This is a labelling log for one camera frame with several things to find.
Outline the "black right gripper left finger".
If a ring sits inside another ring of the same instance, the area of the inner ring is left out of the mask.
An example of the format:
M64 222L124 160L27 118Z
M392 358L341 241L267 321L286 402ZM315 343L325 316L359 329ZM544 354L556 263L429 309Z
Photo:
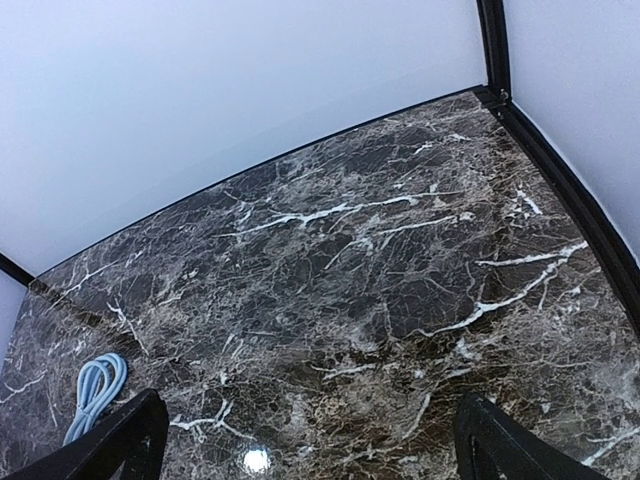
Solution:
M158 479L168 435L166 403L145 389L81 438L9 479Z

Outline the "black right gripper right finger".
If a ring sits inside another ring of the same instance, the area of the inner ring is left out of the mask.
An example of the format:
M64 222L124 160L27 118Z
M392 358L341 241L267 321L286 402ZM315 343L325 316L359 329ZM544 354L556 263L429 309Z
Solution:
M453 420L462 479L602 479L540 440L491 401L464 394Z

